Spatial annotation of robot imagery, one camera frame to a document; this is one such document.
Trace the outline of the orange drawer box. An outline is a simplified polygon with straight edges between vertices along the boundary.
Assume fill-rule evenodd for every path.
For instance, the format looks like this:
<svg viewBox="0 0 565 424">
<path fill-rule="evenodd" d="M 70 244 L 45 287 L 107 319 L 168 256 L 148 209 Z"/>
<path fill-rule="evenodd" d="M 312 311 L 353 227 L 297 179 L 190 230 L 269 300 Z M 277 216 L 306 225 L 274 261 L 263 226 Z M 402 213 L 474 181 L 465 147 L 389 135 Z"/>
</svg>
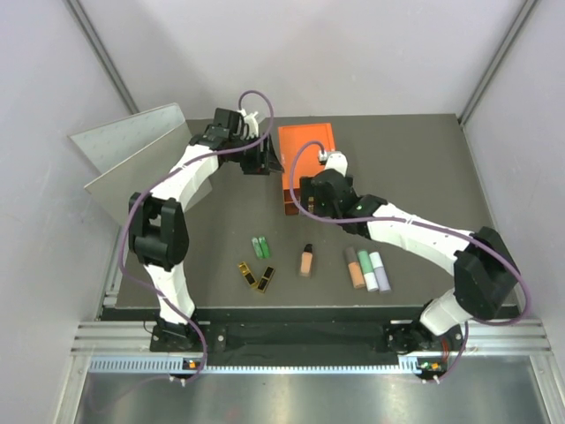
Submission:
<svg viewBox="0 0 565 424">
<path fill-rule="evenodd" d="M 286 125 L 278 128 L 280 159 L 284 169 L 282 174 L 283 210 L 286 216 L 298 214 L 292 202 L 290 189 L 293 188 L 297 199 L 300 197 L 299 180 L 301 177 L 313 177 L 324 169 L 318 160 L 319 150 L 307 148 L 298 159 L 294 177 L 290 178 L 290 166 L 298 150 L 309 141 L 320 141 L 326 150 L 335 150 L 335 139 L 330 123 L 308 125 Z"/>
</svg>

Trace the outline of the green white tube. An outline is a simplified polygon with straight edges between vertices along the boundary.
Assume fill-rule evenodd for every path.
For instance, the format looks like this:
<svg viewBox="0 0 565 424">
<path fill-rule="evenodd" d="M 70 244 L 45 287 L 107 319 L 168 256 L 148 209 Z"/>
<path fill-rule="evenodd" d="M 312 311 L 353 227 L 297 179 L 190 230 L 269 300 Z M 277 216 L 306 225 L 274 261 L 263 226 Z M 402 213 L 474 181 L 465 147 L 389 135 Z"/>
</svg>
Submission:
<svg viewBox="0 0 565 424">
<path fill-rule="evenodd" d="M 373 265 L 371 263 L 369 253 L 366 250 L 357 251 L 358 262 L 361 268 L 363 278 L 365 280 L 365 287 L 369 292 L 376 292 L 379 290 L 376 275 L 374 274 Z"/>
</svg>

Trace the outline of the lilac white tube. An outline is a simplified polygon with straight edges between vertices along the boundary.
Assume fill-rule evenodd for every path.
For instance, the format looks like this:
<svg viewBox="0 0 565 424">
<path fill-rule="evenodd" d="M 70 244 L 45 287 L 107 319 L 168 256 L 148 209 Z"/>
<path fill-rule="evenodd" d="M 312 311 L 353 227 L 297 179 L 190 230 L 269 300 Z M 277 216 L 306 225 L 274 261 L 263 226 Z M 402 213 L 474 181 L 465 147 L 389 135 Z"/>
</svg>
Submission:
<svg viewBox="0 0 565 424">
<path fill-rule="evenodd" d="M 380 254 L 378 252 L 369 253 L 369 258 L 373 266 L 373 272 L 375 274 L 379 290 L 381 292 L 390 292 L 391 286 Z"/>
</svg>

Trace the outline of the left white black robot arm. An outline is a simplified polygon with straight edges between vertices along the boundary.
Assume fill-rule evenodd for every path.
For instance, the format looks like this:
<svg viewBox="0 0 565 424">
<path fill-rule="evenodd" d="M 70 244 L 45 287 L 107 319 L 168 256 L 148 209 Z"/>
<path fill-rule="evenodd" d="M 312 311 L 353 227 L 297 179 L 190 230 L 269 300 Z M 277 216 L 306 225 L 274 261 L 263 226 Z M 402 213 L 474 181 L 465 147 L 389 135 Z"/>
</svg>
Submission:
<svg viewBox="0 0 565 424">
<path fill-rule="evenodd" d="M 151 278 L 160 312 L 152 330 L 153 352 L 191 352 L 202 346 L 184 269 L 189 249 L 185 211 L 223 163 L 245 175 L 282 172 L 269 134 L 260 134 L 256 113 L 218 109 L 205 131 L 191 137 L 169 177 L 148 194 L 129 199 L 128 247 Z"/>
</svg>

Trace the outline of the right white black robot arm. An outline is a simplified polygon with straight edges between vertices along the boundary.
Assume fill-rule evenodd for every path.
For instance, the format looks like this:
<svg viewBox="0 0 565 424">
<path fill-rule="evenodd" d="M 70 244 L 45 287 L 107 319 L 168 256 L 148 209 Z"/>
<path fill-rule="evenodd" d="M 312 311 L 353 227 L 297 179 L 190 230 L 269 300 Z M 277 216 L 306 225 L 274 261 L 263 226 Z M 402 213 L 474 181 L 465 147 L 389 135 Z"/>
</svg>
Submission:
<svg viewBox="0 0 565 424">
<path fill-rule="evenodd" d="M 516 264 L 493 228 L 440 227 L 378 196 L 356 194 L 352 177 L 337 170 L 300 178 L 299 191 L 301 206 L 314 216 L 349 234 L 402 248 L 453 277 L 453 288 L 427 302 L 412 323 L 388 327 L 388 345 L 395 352 L 430 350 L 470 320 L 491 321 L 518 283 Z"/>
</svg>

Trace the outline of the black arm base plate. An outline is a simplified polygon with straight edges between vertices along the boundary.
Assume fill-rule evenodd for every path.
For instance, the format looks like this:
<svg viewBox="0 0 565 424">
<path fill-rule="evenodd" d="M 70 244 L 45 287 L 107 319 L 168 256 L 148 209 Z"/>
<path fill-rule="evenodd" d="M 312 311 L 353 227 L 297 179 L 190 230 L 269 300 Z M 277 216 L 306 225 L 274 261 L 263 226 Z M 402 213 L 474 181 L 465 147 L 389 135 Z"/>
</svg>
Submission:
<svg viewBox="0 0 565 424">
<path fill-rule="evenodd" d="M 463 344 L 462 331 L 454 327 L 434 336 L 418 323 L 379 321 L 212 322 L 200 331 L 212 354 L 264 352 L 273 348 L 343 348 L 347 351 L 405 355 L 412 352 L 447 354 Z"/>
</svg>

